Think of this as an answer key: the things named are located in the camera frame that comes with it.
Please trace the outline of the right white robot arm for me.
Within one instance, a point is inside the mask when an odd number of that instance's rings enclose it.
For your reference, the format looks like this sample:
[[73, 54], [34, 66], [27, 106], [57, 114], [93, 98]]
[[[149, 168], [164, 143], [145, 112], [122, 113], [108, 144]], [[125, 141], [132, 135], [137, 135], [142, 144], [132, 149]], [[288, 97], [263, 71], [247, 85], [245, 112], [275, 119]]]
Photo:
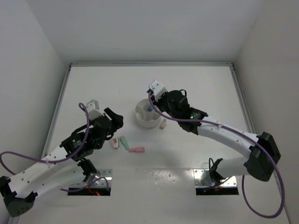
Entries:
[[220, 184], [232, 176], [250, 175], [257, 180], [270, 180], [280, 152], [273, 136], [241, 132], [222, 124], [206, 112], [189, 105], [185, 90], [155, 91], [149, 97], [158, 112], [165, 112], [186, 132], [215, 140], [240, 153], [233, 159], [217, 159], [209, 168], [206, 180]]

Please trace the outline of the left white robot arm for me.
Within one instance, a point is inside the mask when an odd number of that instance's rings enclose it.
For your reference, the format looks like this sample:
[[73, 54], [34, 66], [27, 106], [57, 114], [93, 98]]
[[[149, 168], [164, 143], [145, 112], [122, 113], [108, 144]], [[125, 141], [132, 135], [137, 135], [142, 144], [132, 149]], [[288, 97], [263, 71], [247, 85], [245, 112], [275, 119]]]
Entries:
[[123, 116], [108, 107], [104, 113], [83, 103], [79, 107], [86, 115], [85, 125], [72, 132], [51, 153], [36, 159], [28, 169], [0, 178], [0, 193], [10, 217], [28, 212], [39, 196], [54, 188], [65, 191], [64, 186], [79, 180], [87, 188], [97, 181], [98, 171], [87, 156], [101, 149], [123, 127]]

